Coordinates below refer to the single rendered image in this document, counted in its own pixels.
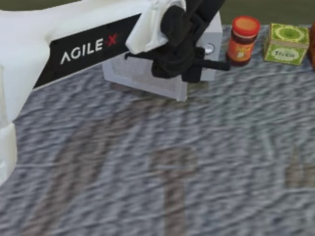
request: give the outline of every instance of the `jar lid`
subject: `jar lid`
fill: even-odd
[[[239,16],[232,23],[233,31],[242,36],[254,36],[258,34],[260,22],[251,16]]]

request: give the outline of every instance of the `green wall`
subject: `green wall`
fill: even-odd
[[[0,0],[3,10],[43,9],[73,0]],[[262,24],[311,24],[315,21],[315,0],[226,0],[221,9],[223,24],[238,15],[252,15]]]

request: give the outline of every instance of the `jar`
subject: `jar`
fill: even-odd
[[[260,29],[260,22],[251,16],[233,20],[226,59],[231,65],[243,66],[250,62],[252,50]]]

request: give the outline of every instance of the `green tea box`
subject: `green tea box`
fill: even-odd
[[[264,59],[300,65],[309,44],[308,28],[271,23],[264,41]]]

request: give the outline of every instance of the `red x letter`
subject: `red x letter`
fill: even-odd
[[[110,47],[112,45],[115,45],[116,44],[116,39],[117,39],[117,34],[114,34],[114,35],[110,35],[108,37],[109,41],[105,41],[105,44]]]

